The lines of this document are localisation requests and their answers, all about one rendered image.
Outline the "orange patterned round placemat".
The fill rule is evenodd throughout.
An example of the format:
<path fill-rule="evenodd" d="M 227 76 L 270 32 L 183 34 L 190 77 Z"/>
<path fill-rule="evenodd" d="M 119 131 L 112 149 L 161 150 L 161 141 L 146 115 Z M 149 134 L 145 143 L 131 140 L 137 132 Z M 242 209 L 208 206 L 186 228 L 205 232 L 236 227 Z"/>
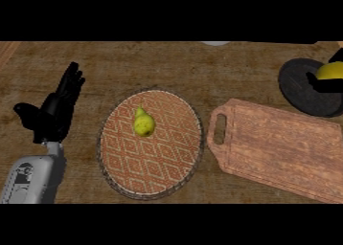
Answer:
<path fill-rule="evenodd" d="M 134 133 L 136 109 L 153 117 L 153 134 Z M 158 87 L 136 91 L 114 105 L 97 134 L 96 158 L 112 189 L 155 200 L 189 181 L 204 150 L 204 129 L 186 99 Z"/>

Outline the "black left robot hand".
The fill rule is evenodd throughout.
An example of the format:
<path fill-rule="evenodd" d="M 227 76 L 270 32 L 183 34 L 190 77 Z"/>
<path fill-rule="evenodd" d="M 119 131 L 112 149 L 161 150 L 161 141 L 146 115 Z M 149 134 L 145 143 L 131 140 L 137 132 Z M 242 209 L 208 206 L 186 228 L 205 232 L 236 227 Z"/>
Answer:
<path fill-rule="evenodd" d="M 74 106 L 86 78 L 78 63 L 71 62 L 63 72 L 56 90 L 49 93 L 41 107 L 19 102 L 13 106 L 22 127 L 32 131 L 32 143 L 62 142 L 66 137 Z"/>

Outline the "black round pan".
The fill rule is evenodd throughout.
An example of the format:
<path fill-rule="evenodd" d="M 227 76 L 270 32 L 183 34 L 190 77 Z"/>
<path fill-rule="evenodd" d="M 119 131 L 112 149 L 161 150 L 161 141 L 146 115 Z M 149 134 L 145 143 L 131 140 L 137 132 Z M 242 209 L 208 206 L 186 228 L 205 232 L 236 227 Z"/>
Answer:
<path fill-rule="evenodd" d="M 314 117 L 343 115 L 343 94 L 319 93 L 308 84 L 305 73 L 314 74 L 323 64 L 310 58 L 294 58 L 279 70 L 277 82 L 282 95 L 292 107 Z"/>

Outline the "brown wooden cutting board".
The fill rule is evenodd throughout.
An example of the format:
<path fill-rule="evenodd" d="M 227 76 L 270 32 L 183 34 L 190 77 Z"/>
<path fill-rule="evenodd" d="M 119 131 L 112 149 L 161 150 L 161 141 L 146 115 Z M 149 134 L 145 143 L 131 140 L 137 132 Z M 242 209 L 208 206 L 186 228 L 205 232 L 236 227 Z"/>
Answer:
<path fill-rule="evenodd" d="M 207 145 L 223 172 L 326 203 L 343 203 L 341 126 L 243 100 L 218 106 L 223 142 Z"/>

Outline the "yellow lemon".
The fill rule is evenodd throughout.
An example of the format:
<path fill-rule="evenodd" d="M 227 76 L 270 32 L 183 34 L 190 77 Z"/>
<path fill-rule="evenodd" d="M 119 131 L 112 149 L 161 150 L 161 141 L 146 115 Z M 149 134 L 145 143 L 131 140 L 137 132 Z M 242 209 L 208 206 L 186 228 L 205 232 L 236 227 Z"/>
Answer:
<path fill-rule="evenodd" d="M 325 64 L 316 73 L 317 79 L 336 79 L 343 78 L 343 61 L 335 61 Z"/>

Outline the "yellow-green pear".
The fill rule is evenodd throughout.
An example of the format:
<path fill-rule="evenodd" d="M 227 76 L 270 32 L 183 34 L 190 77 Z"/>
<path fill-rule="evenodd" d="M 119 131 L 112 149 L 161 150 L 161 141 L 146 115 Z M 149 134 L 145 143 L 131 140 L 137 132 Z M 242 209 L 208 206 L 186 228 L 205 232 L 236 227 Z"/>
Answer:
<path fill-rule="evenodd" d="M 149 137 L 153 134 L 153 117 L 146 113 L 142 107 L 136 109 L 133 129 L 140 137 Z"/>

